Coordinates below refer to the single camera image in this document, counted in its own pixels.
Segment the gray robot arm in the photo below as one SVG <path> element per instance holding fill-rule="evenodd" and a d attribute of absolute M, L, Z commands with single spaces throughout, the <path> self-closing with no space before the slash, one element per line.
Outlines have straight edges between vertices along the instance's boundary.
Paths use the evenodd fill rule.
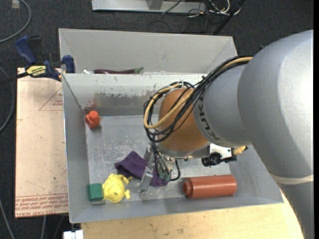
<path fill-rule="evenodd" d="M 252 144 L 314 238 L 313 36 L 306 31 L 267 46 L 205 90 L 194 108 L 209 141 Z"/>

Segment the blue clamp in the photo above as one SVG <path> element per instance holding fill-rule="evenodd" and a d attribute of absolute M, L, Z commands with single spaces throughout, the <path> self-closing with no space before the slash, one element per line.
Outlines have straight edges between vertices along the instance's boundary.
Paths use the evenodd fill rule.
<path fill-rule="evenodd" d="M 42 66 L 45 66 L 45 72 L 43 69 L 41 69 L 41 73 L 34 73 L 33 69 L 34 66 L 38 65 L 37 58 L 33 54 L 32 50 L 30 49 L 28 45 L 28 36 L 21 37 L 16 43 L 15 48 L 18 51 L 19 55 L 23 58 L 25 58 L 28 61 L 28 65 L 25 67 L 25 71 L 31 76 L 31 77 L 46 77 L 50 79 L 54 79 L 57 81 L 60 81 L 60 73 L 55 69 L 56 66 L 60 66 L 64 64 L 66 66 L 66 72 L 67 73 L 75 73 L 75 64 L 73 61 L 73 58 L 70 55 L 66 55 L 63 57 L 61 61 L 58 61 L 56 63 L 50 63 L 48 60 L 44 60 L 41 62 Z"/>

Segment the wooden table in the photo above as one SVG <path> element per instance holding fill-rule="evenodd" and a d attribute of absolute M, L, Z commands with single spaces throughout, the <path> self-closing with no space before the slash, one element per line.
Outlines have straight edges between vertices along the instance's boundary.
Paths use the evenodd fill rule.
<path fill-rule="evenodd" d="M 302 239 L 298 220 L 283 204 L 82 223 L 85 239 Z"/>

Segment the cable bundle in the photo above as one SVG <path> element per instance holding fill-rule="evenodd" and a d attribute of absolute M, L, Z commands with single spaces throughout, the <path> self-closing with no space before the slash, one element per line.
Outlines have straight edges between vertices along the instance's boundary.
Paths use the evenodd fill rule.
<path fill-rule="evenodd" d="M 226 60 L 224 63 L 216 67 L 213 71 L 211 71 L 206 77 L 192 85 L 188 82 L 174 82 L 167 87 L 161 88 L 152 96 L 150 99 L 144 104 L 144 128 L 146 130 L 147 136 L 151 142 L 158 143 L 167 139 L 173 132 L 177 131 L 181 125 L 188 118 L 189 114 L 192 112 L 195 107 L 198 98 L 201 94 L 203 94 L 205 88 L 211 84 L 219 75 L 224 73 L 225 71 L 233 68 L 234 66 L 238 66 L 241 64 L 246 64 L 252 59 L 252 56 L 236 56 L 229 60 Z M 152 123 L 152 115 L 154 111 L 154 107 L 156 102 L 164 97 L 171 91 L 176 89 L 184 89 L 180 97 L 175 101 L 175 103 L 170 108 L 169 112 L 161 118 L 157 123 Z M 172 121 L 172 123 L 162 130 L 158 130 L 158 128 L 167 121 L 174 112 L 179 109 L 176 117 Z M 186 114 L 187 110 L 190 108 L 187 116 L 183 119 L 182 123 L 176 128 L 177 122 Z"/>

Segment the cardboard sheet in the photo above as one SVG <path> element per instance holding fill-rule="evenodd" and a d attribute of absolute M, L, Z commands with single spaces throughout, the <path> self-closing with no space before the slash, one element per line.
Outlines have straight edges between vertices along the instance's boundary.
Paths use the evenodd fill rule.
<path fill-rule="evenodd" d="M 15 217 L 68 212 L 62 83 L 17 81 Z"/>

